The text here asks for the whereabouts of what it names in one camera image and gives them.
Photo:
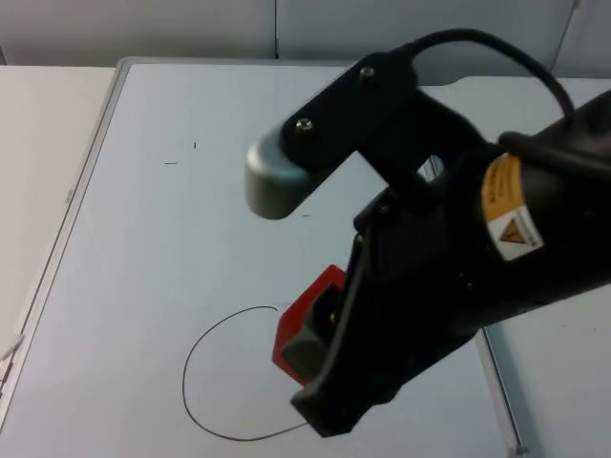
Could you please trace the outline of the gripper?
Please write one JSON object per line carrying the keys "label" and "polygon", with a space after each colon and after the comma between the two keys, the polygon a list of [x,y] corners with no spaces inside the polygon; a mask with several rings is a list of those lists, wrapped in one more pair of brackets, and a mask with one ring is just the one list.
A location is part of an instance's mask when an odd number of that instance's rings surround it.
{"label": "gripper", "polygon": [[374,406],[502,319],[458,267],[443,210],[412,210],[385,189],[353,221],[357,235],[327,357],[293,407],[322,437],[347,434]]}

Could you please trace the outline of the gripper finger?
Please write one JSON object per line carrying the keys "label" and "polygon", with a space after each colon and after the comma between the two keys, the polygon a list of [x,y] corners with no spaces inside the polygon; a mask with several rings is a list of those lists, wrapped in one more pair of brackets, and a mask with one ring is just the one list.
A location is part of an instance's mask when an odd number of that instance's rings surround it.
{"label": "gripper finger", "polygon": [[291,378],[315,378],[337,325],[342,288],[312,284],[280,318],[280,369]]}

